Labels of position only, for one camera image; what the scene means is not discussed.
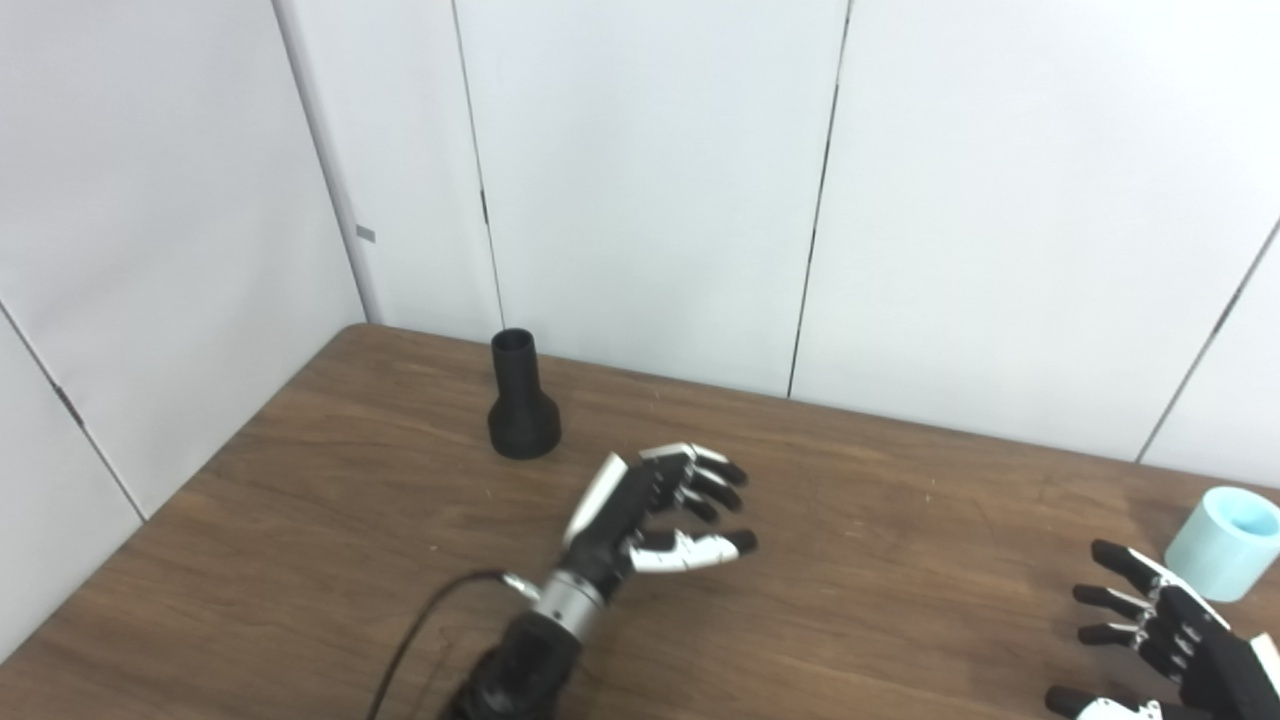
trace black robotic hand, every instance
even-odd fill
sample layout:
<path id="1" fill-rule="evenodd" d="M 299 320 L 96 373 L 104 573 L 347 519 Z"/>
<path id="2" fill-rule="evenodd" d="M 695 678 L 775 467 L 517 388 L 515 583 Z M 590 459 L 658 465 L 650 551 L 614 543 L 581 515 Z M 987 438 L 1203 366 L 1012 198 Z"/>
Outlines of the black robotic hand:
<path id="1" fill-rule="evenodd" d="M 735 488 L 745 483 L 746 473 L 727 457 L 691 443 L 646 450 L 636 465 L 609 455 L 570 520 L 552 577 L 540 589 L 520 583 L 534 606 L 507 625 L 440 717 L 550 720 L 591 624 L 622 580 L 719 565 L 755 550 L 750 530 L 655 532 L 645 520 L 687 509 L 714 523 L 713 503 L 741 509 Z"/>
<path id="2" fill-rule="evenodd" d="M 1044 694 L 1050 710 L 1079 720 L 1280 719 L 1280 656 L 1270 635 L 1252 642 L 1236 637 L 1181 578 L 1135 550 L 1098 539 L 1093 560 L 1123 575 L 1142 597 L 1075 585 L 1076 601 L 1128 620 L 1080 628 L 1080 642 L 1132 648 L 1179 685 L 1184 705 L 1126 703 L 1055 685 Z"/>
<path id="3" fill-rule="evenodd" d="M 746 473 L 737 465 L 687 442 L 645 450 L 636 465 L 609 455 L 570 520 L 559 569 L 584 578 L 608 600 L 632 573 L 682 573 L 735 560 L 755 550 L 750 530 L 687 534 L 649 530 L 644 523 L 685 509 L 713 524 L 717 505 L 741 510 L 735 488 L 744 484 Z"/>

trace wood grain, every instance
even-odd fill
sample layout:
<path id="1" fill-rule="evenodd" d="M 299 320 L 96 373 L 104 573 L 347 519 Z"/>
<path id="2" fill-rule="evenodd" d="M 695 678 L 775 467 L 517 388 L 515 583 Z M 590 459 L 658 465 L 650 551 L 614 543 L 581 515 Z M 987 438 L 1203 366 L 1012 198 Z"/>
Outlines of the wood grain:
<path id="1" fill-rule="evenodd" d="M 356 719 L 449 577 L 541 579 L 609 451 L 675 439 L 753 477 L 762 550 L 637 578 L 593 638 L 567 719 L 1044 717 L 1052 683 L 1169 688 L 1078 646 L 1094 537 L 1158 552 L 1207 478 L 543 359 L 564 441 L 494 454 L 488 347 L 344 331 L 3 667 L 24 720 Z M 431 717 L 518 610 L 463 591 L 384 717 Z M 1272 573 L 1225 614 L 1280 630 Z"/>

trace white wall panel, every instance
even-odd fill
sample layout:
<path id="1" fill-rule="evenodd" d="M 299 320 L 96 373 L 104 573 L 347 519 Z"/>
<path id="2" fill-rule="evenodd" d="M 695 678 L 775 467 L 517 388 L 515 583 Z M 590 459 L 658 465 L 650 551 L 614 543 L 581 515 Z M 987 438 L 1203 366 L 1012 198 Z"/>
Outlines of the white wall panel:
<path id="1" fill-rule="evenodd" d="M 1274 245 L 1143 462 L 1280 487 L 1280 251 Z"/>
<path id="2" fill-rule="evenodd" d="M 280 6 L 339 202 L 376 233 L 353 251 L 379 320 L 488 340 L 502 319 L 451 4 Z"/>
<path id="3" fill-rule="evenodd" d="M 140 524 L 0 315 L 0 660 Z"/>
<path id="4" fill-rule="evenodd" d="M 0 295 L 156 510 L 362 319 L 268 3 L 0 6 Z"/>
<path id="5" fill-rule="evenodd" d="M 507 324 L 786 392 L 845 0 L 462 0 Z"/>
<path id="6" fill-rule="evenodd" d="M 1275 222 L 1277 13 L 855 3 L 794 396 L 1134 459 Z"/>

